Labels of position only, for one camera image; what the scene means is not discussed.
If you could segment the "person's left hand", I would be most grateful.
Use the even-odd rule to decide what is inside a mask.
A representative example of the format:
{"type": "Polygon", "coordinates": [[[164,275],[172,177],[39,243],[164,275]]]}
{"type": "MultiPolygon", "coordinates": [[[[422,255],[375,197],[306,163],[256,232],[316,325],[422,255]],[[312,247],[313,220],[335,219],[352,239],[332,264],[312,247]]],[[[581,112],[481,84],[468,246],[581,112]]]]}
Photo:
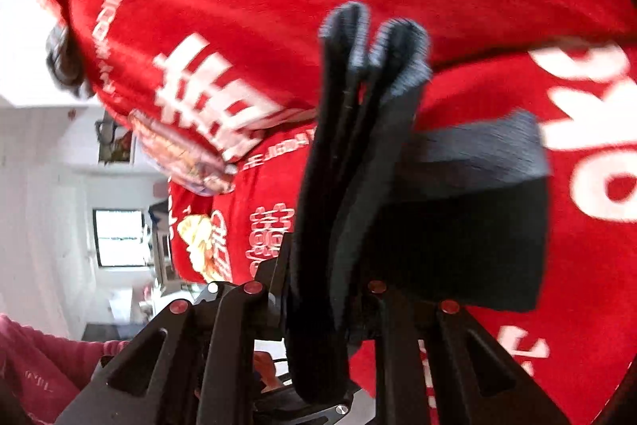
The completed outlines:
{"type": "Polygon", "coordinates": [[[276,376],[276,363],[269,353],[256,351],[253,355],[253,367],[258,374],[263,393],[278,390],[283,386],[281,380],[276,376]]]}

